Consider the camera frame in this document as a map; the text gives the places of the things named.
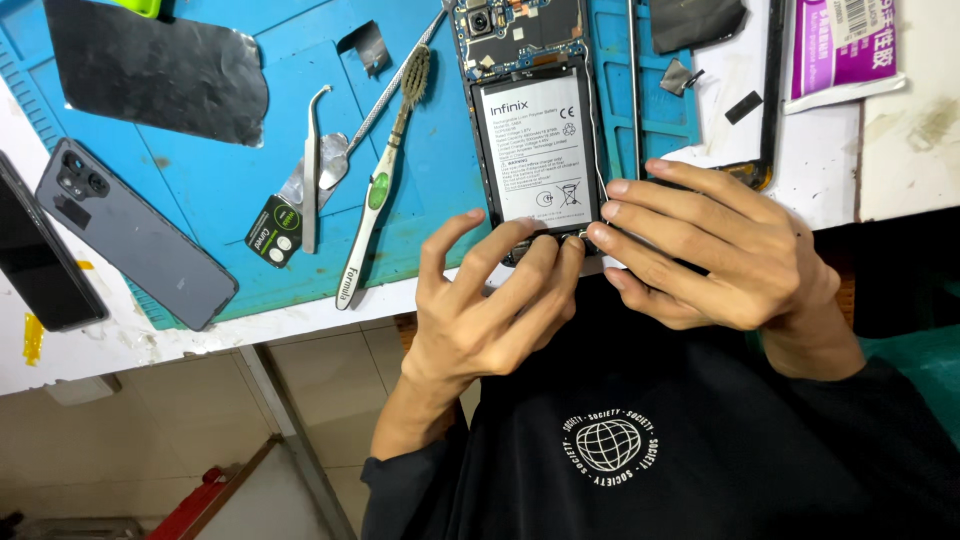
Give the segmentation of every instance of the red object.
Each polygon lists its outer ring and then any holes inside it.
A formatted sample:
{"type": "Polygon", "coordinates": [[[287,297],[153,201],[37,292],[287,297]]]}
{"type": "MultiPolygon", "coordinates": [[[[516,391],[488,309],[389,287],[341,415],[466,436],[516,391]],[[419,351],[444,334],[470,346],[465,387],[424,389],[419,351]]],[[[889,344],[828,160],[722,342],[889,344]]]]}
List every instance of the red object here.
{"type": "Polygon", "coordinates": [[[210,503],[217,498],[217,495],[227,487],[226,482],[218,481],[222,476],[223,472],[217,468],[204,473],[204,483],[180,502],[177,509],[163,520],[160,527],[150,533],[148,540],[178,540],[183,536],[193,522],[197,521],[210,503]]]}

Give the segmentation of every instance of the toothbrush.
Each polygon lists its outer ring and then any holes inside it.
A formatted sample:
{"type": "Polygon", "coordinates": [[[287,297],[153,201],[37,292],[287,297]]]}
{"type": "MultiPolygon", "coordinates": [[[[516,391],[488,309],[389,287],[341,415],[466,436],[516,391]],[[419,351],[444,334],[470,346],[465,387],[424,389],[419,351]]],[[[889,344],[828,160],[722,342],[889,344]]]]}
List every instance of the toothbrush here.
{"type": "Polygon", "coordinates": [[[360,227],[357,229],[356,238],[353,239],[353,247],[350,248],[344,273],[340,276],[340,286],[337,288],[337,309],[347,309],[353,299],[353,294],[357,290],[357,285],[360,283],[360,272],[363,270],[364,260],[367,257],[367,247],[370,244],[373,226],[376,224],[376,218],[380,215],[380,211],[383,210],[383,204],[387,202],[387,197],[390,196],[390,187],[396,165],[396,150],[400,147],[400,138],[403,136],[403,130],[407,125],[410,112],[426,91],[426,77],[429,71],[430,49],[420,43],[414,48],[414,52],[407,60],[406,69],[403,71],[403,78],[400,81],[403,102],[400,104],[394,130],[387,142],[387,149],[384,150],[380,163],[377,164],[370,176],[367,197],[364,199],[363,215],[360,217],[360,227]]]}

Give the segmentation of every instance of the adhesive package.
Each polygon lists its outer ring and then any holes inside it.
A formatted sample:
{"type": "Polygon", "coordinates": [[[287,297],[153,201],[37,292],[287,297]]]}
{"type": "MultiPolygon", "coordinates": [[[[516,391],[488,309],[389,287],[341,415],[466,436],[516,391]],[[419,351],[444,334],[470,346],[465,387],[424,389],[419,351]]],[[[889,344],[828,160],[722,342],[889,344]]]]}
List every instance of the adhesive package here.
{"type": "Polygon", "coordinates": [[[792,0],[786,114],[902,88],[894,0],[792,0]]]}

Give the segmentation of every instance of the gray phone back cover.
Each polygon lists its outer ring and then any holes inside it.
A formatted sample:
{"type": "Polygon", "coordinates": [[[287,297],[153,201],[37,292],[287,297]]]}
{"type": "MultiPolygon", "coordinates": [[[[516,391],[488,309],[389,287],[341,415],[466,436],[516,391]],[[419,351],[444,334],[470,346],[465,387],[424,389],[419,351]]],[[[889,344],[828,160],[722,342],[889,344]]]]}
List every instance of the gray phone back cover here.
{"type": "Polygon", "coordinates": [[[76,141],[63,138],[36,188],[46,211],[123,272],[187,328],[202,330],[236,294],[224,267],[110,173],[76,141]],[[82,175],[99,174],[106,196],[78,200],[59,181],[70,176],[63,157],[73,152],[82,175]]]}

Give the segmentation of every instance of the finger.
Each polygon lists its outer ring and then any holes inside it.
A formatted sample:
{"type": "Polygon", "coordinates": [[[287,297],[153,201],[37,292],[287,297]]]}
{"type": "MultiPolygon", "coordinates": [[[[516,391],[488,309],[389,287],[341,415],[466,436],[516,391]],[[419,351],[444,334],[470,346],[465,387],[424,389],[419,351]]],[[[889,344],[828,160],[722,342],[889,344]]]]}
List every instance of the finger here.
{"type": "Polygon", "coordinates": [[[608,225],[591,223],[587,227],[587,235],[601,250],[626,264],[642,282],[702,312],[705,312],[701,308],[704,302],[713,302],[723,292],[717,282],[641,246],[608,225]]]}
{"type": "Polygon", "coordinates": [[[706,316],[676,298],[648,287],[629,272],[619,268],[604,270],[607,281],[620,292],[623,305],[657,319],[673,330],[686,330],[712,324],[706,316]]]}
{"type": "Polygon", "coordinates": [[[557,332],[573,318],[577,312],[577,302],[572,298],[564,306],[564,310],[560,312],[560,316],[554,319],[553,323],[546,329],[543,335],[540,336],[540,339],[537,340],[537,343],[534,343],[533,351],[539,351],[540,349],[546,347],[550,340],[553,339],[554,335],[557,335],[557,332]]]}
{"type": "Polygon", "coordinates": [[[617,227],[643,236],[671,256],[711,272],[750,275],[758,265],[755,255],[685,221],[643,207],[610,201],[603,206],[601,213],[617,227]]]}
{"type": "Polygon", "coordinates": [[[607,184],[607,194],[612,199],[692,223],[734,246],[755,253],[752,247],[756,244],[756,223],[700,193],[652,182],[614,180],[607,184]]]}
{"type": "Polygon", "coordinates": [[[753,191],[732,175],[680,161],[647,160],[646,169],[659,179],[706,194],[758,223],[782,223],[786,210],[753,191]]]}
{"type": "Polygon", "coordinates": [[[472,209],[467,213],[455,215],[420,246],[420,281],[418,287],[426,290],[436,289],[446,281],[446,252],[467,232],[483,223],[486,214],[481,209],[472,209]]]}
{"type": "Polygon", "coordinates": [[[529,218],[505,221],[464,256],[460,271],[447,293],[454,307],[469,305],[483,289],[491,272],[500,260],[520,241],[534,232],[534,222],[529,218]]]}
{"type": "Polygon", "coordinates": [[[584,241],[576,236],[566,239],[557,255],[550,282],[541,292],[537,302],[507,330],[494,346],[492,357],[497,364],[494,373],[512,373],[540,341],[547,329],[554,324],[573,298],[573,290],[584,266],[584,241]]]}
{"type": "Polygon", "coordinates": [[[512,319],[550,281],[559,251],[560,246],[553,236],[538,236],[516,266],[514,274],[473,310],[476,324],[488,330],[512,319]]]}

